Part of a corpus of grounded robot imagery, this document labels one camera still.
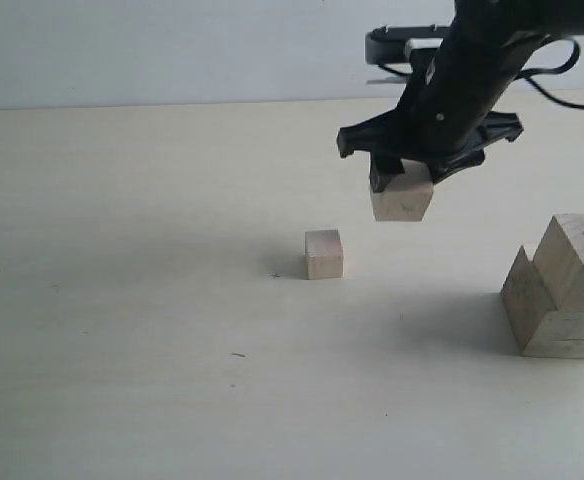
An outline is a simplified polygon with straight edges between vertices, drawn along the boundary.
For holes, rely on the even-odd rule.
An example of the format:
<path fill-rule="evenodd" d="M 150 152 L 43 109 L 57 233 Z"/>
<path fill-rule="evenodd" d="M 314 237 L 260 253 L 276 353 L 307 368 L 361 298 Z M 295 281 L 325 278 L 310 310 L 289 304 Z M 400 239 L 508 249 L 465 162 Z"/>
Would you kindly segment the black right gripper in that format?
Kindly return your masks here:
<path fill-rule="evenodd" d="M 525 64 L 524 42 L 488 46 L 449 29 L 436 50 L 414 50 L 405 64 L 411 71 L 397 105 L 337 135 L 341 157 L 370 153 L 373 193 L 405 173 L 402 160 L 426 164 L 439 184 L 481 166 L 487 146 L 521 135 L 517 115 L 493 108 Z"/>

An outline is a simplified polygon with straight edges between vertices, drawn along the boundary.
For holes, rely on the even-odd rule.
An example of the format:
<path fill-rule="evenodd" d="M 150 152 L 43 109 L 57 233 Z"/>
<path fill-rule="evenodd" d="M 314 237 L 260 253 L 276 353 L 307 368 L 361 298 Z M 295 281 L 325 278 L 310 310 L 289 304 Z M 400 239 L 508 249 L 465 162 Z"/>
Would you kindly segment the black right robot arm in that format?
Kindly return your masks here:
<path fill-rule="evenodd" d="M 406 83 L 396 107 L 337 136 L 341 157 L 370 155 L 369 182 L 381 193 L 404 174 L 404 161 L 426 166 L 439 183 L 479 166 L 485 149 L 523 132 L 517 115 L 494 111 L 506 89 L 536 75 L 560 75 L 578 61 L 574 45 L 555 68 L 529 68 L 528 60 L 557 41 L 584 36 L 584 1 L 457 1 L 448 26 L 379 27 L 365 37 L 365 60 Z"/>

